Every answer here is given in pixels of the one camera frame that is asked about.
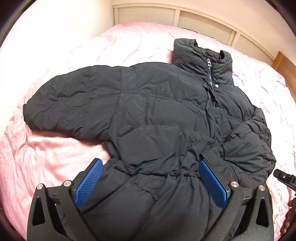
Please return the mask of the person's right hand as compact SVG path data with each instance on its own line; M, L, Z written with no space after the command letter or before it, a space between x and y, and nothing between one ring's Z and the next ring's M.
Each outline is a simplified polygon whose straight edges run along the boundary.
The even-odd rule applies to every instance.
M290 226L290 223L292 222L292 219L295 216L295 202L296 202L296 198L294 198L293 200L288 202L288 207L289 210L285 215L285 220L283 222L283 225L280 229L280 234L284 235L287 232L288 227Z

